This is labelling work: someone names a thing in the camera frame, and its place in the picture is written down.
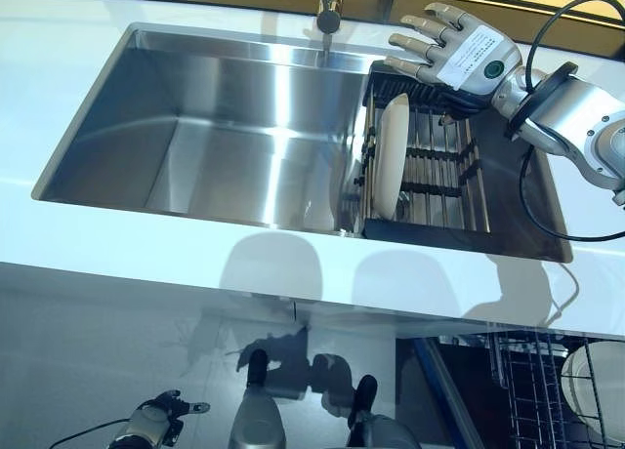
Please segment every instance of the white countertop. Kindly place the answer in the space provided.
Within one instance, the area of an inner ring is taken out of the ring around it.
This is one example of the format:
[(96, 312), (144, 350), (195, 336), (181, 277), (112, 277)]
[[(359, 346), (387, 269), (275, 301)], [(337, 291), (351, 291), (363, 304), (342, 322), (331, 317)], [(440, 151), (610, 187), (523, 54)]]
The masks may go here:
[[(576, 281), (579, 295), (550, 326), (625, 336), (623, 239), (573, 243), (569, 274), (534, 260), (33, 200), (67, 125), (134, 21), (320, 39), (306, 16), (137, 0), (0, 0), (0, 262), (519, 325), (544, 325)], [(397, 30), (343, 21), (334, 44), (388, 49)], [(625, 99), (625, 64), (541, 51), (535, 65), (551, 71), (564, 60)], [(623, 229), (610, 192), (585, 183), (567, 160), (550, 162), (569, 232)]]

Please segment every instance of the robot finger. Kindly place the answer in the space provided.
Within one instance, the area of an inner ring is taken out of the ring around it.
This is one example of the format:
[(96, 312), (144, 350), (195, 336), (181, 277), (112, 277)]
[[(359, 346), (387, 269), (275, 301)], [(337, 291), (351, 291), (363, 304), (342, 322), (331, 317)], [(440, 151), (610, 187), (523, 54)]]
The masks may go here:
[(406, 15), (400, 21), (402, 24), (411, 26), (424, 36), (434, 39), (440, 45), (448, 41), (450, 36), (456, 32), (454, 28), (450, 28), (446, 24), (434, 20), (426, 20), (425, 18), (414, 17), (412, 15)]
[(389, 38), (389, 44), (413, 52), (420, 58), (428, 61), (447, 60), (447, 53), (443, 48), (435, 44), (428, 44), (413, 37), (404, 36), (403, 34), (392, 34)]
[(432, 68), (425, 63), (414, 63), (412, 61), (403, 61), (397, 57), (386, 57), (384, 59), (384, 64), (391, 66), (399, 73), (415, 78), (417, 81), (422, 83), (426, 83), (428, 85), (439, 83), (437, 76), (432, 71)]
[(484, 24), (483, 21), (478, 20), (464, 10), (460, 10), (451, 5), (445, 5), (444, 3), (431, 3), (425, 8), (425, 11), (428, 15), (432, 15), (439, 20), (451, 24), (456, 30), (465, 28), (472, 30), (480, 24)]

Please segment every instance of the label on robotic hand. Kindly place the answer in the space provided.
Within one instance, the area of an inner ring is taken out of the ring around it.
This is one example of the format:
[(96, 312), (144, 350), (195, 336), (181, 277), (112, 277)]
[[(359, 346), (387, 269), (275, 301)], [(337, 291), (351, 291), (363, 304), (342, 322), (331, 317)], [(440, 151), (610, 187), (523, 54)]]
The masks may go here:
[(447, 60), (437, 78), (458, 91), (503, 40), (499, 32), (485, 25), (478, 26)]

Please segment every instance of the green button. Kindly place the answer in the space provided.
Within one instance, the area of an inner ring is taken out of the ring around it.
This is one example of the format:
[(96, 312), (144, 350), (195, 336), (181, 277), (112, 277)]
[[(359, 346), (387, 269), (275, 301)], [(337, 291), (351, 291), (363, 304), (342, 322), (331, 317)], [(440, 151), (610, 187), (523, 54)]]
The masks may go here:
[(484, 69), (486, 78), (497, 78), (504, 72), (504, 63), (502, 61), (492, 61)]

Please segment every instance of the faucet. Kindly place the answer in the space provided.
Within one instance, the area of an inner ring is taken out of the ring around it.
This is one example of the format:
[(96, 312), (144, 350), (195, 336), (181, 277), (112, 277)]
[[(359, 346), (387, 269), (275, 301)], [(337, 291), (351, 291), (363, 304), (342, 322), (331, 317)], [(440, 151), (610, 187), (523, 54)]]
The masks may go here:
[(329, 34), (336, 32), (341, 24), (343, 0), (320, 0), (316, 14), (316, 26), (323, 32), (323, 42), (330, 41)]

